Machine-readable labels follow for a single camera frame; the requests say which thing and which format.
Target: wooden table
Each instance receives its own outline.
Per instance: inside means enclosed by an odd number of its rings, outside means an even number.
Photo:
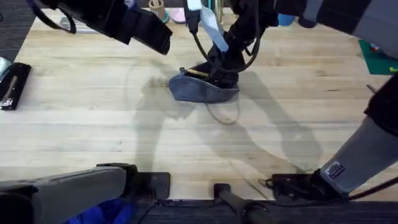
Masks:
[[[227,14],[225,26],[233,20]],[[36,19],[16,60],[33,72],[18,110],[0,113],[1,179],[126,162],[170,172],[170,198],[212,198],[217,182],[244,198],[272,198],[257,179],[323,165],[363,120],[372,95],[365,84],[388,79],[369,75],[354,37],[294,24],[266,31],[257,60],[240,75],[238,100],[177,102],[165,83],[204,59],[185,26],[168,26],[172,46],[163,56],[135,40],[69,35]],[[398,200],[398,187],[366,200]]]

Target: stapler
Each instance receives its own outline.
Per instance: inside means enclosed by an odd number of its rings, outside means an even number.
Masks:
[[[24,90],[26,79],[32,67],[23,63],[13,63],[3,72],[0,80],[0,109],[16,110]]]

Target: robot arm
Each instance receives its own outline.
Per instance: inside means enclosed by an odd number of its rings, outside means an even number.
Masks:
[[[273,0],[274,10],[304,17],[379,46],[398,58],[398,2],[391,0]]]

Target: black cable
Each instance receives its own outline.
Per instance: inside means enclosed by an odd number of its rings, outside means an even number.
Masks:
[[[301,203],[301,204],[279,204],[279,203],[272,202],[272,201],[264,201],[263,203],[267,204],[267,205],[273,205],[276,207],[284,207],[284,208],[302,208],[302,207],[329,205],[329,204],[333,204],[333,203],[349,202],[352,200],[357,200],[357,199],[366,197],[368,195],[374,194],[376,192],[379,192],[381,190],[384,190],[384,189],[391,187],[397,183],[398,183],[398,176],[391,180],[388,180],[382,184],[379,184],[375,187],[372,187],[371,189],[365,190],[364,192],[358,193],[356,195],[352,195],[352,196],[349,196],[346,198],[336,198],[336,199],[326,200],[326,201],[309,202],[309,203]]]
[[[204,58],[206,59],[206,61],[214,68],[216,68],[217,70],[220,70],[222,72],[226,72],[226,73],[239,73],[244,71],[245,69],[247,69],[251,64],[253,64],[254,60],[257,58],[259,49],[260,49],[260,41],[261,41],[261,34],[260,34],[260,15],[259,15],[259,0],[255,0],[254,1],[254,22],[255,22],[255,26],[256,26],[256,43],[254,44],[253,47],[253,53],[252,53],[252,57],[250,59],[250,61],[245,64],[245,66],[243,66],[242,68],[238,68],[238,69],[226,69],[223,67],[220,67],[218,65],[216,65],[216,63],[214,63],[213,61],[210,60],[210,58],[207,56],[207,53],[205,52],[205,50],[203,49],[199,38],[197,36],[196,33],[192,33],[193,38],[195,39],[195,43],[197,44],[200,53],[204,56]]]
[[[151,207],[148,208],[148,210],[141,216],[137,224],[141,224],[142,221],[144,221],[145,217],[152,211],[157,206],[157,203],[155,202]]]
[[[246,210],[246,213],[249,212],[250,209],[247,208],[247,206],[250,205],[250,207],[252,207],[252,205],[255,206],[260,206],[262,208],[264,208],[265,210],[267,210],[266,205],[272,205],[275,207],[284,207],[284,208],[304,208],[304,207],[314,207],[314,206],[321,206],[321,205],[329,205],[329,204],[333,204],[333,203],[342,203],[342,202],[349,202],[351,200],[356,200],[356,199],[360,199],[363,197],[366,197],[368,195],[374,194],[376,192],[379,192],[381,190],[384,190],[388,187],[391,187],[395,184],[398,183],[398,176],[388,180],[382,184],[379,184],[375,187],[372,187],[368,190],[365,190],[364,192],[358,193],[356,195],[352,195],[350,197],[347,198],[336,198],[333,200],[326,200],[326,201],[319,201],[319,202],[309,202],[309,203],[301,203],[301,204],[280,204],[280,203],[276,203],[273,201],[263,201],[263,202],[256,202],[256,201],[251,201],[253,203],[248,202],[248,204],[246,204],[244,207],[241,208],[240,211],[240,218],[244,218],[244,212]],[[151,195],[152,196],[156,196],[156,191],[154,190],[153,186],[149,185],[149,188],[151,190]],[[181,206],[181,205],[165,205],[165,204],[161,204],[159,203],[158,200],[155,201],[155,203],[143,214],[143,216],[141,216],[140,220],[138,221],[137,224],[141,224],[141,222],[145,219],[145,217],[150,213],[150,211],[152,211],[152,209],[154,209],[156,206],[161,206],[161,207],[169,207],[169,208],[212,208],[215,206],[218,206],[218,203],[213,203],[211,205],[206,205],[206,206]]]

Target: blue cloth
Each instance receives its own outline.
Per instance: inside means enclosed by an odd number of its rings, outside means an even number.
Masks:
[[[280,26],[290,26],[294,21],[294,16],[279,14],[278,21]]]
[[[103,202],[65,224],[127,224],[136,212],[136,205],[121,198]]]

